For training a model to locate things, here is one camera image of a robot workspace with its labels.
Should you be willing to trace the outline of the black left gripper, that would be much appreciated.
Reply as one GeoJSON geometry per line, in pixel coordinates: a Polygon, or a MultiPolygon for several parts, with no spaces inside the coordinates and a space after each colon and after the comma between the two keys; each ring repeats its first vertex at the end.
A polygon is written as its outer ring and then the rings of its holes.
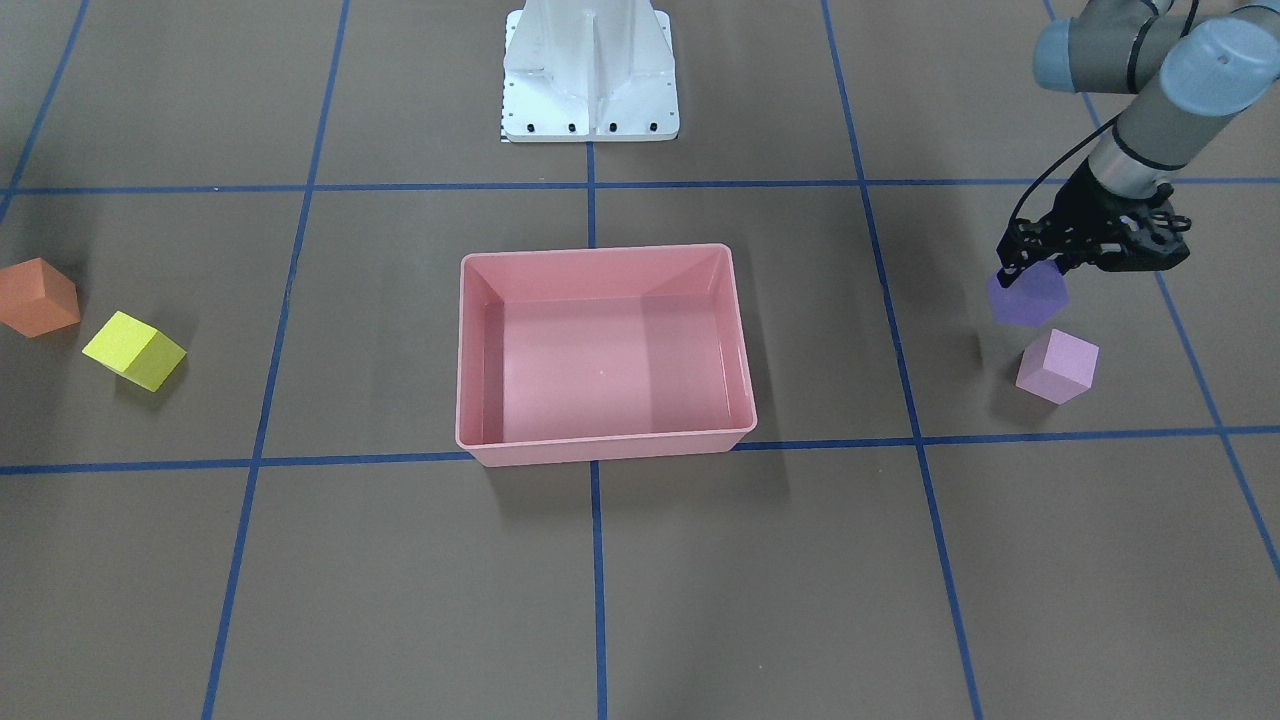
{"type": "Polygon", "coordinates": [[[1083,264],[1115,273],[1176,266],[1190,256],[1184,234],[1192,220],[1175,211],[1172,192],[1171,183],[1160,182],[1142,199],[1116,195],[1082,163],[1041,223],[1009,222],[996,249],[998,286],[1010,290],[1041,263],[1057,273],[1083,264]]]}

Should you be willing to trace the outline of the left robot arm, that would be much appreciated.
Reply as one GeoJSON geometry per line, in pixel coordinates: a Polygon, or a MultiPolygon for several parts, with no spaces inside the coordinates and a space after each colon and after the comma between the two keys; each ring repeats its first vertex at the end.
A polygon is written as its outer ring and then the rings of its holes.
{"type": "Polygon", "coordinates": [[[1172,206],[1172,182],[1277,82],[1277,23],[1275,1],[1203,17],[1175,15],[1170,1],[1089,1],[1050,24],[1033,56],[1041,87],[1130,104],[1078,143],[1085,158],[1039,220],[1012,211],[998,284],[1043,263],[1121,273],[1188,259],[1192,223],[1172,206]]]}

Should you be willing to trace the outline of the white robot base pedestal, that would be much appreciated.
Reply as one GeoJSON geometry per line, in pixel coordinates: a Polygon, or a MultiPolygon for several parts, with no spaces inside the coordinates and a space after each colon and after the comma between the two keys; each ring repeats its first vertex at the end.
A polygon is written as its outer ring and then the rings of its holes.
{"type": "Polygon", "coordinates": [[[512,143],[660,142],[681,113],[671,18],[649,1],[526,1],[504,22],[512,143]]]}

